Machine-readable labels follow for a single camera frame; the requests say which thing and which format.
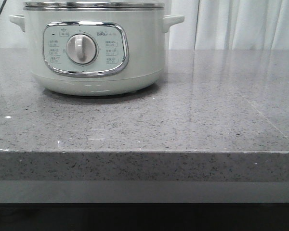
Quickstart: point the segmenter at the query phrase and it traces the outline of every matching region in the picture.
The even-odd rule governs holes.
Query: white cooking pot
[[[24,3],[10,21],[26,32],[31,71],[50,90],[81,96],[139,90],[162,75],[165,33],[184,16],[161,3]]]

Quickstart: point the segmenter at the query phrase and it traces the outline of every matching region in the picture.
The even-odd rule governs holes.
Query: white curtain
[[[171,10],[186,22],[170,49],[289,49],[289,0],[172,0]]]

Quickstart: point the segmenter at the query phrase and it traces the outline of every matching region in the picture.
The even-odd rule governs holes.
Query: rotary knob
[[[72,36],[66,45],[67,55],[78,64],[88,64],[96,56],[96,44],[84,34]]]

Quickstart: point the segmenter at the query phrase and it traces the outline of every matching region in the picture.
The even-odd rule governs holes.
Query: gray countertop
[[[169,51],[154,85],[45,90],[0,49],[0,180],[289,181],[289,51]]]

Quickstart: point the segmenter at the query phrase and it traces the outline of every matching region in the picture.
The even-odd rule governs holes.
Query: curtain fold
[[[195,49],[289,49],[289,0],[200,0]]]

